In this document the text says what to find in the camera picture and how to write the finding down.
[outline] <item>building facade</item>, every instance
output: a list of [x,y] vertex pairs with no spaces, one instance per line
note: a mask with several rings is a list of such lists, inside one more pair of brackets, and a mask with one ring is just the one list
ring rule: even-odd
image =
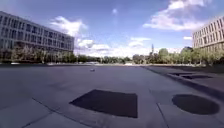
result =
[[224,17],[218,17],[193,33],[193,48],[224,51]]
[[46,51],[73,52],[74,37],[0,11],[0,49],[17,43]]

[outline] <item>road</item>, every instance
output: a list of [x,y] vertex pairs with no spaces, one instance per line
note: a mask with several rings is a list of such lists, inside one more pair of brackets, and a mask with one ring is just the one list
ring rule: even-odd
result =
[[[0,68],[0,82],[0,128],[224,127],[222,102],[138,66]],[[138,118],[69,104],[94,89],[136,94]],[[176,94],[207,98],[220,110],[213,115],[183,111],[172,102]]]

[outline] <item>sky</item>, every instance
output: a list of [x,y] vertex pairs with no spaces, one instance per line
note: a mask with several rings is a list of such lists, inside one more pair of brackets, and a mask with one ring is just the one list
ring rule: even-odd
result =
[[0,10],[75,37],[75,54],[148,55],[192,46],[224,0],[0,0]]

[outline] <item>square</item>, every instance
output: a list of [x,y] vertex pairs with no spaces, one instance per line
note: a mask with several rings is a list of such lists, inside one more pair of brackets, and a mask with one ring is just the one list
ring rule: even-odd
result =
[[188,73],[188,72],[181,72],[181,73],[170,73],[171,75],[176,75],[176,76],[181,76],[181,75],[191,75],[193,73]]
[[186,79],[207,79],[207,78],[212,78],[210,76],[205,76],[205,75],[192,75],[192,76],[182,76]]
[[138,117],[136,94],[93,90],[73,100],[70,104],[115,116]]

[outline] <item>dark circular patch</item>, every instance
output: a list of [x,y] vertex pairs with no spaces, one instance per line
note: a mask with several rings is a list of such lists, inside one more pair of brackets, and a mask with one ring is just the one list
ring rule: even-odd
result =
[[180,109],[193,114],[210,115],[219,111],[217,103],[195,95],[175,95],[172,101]]

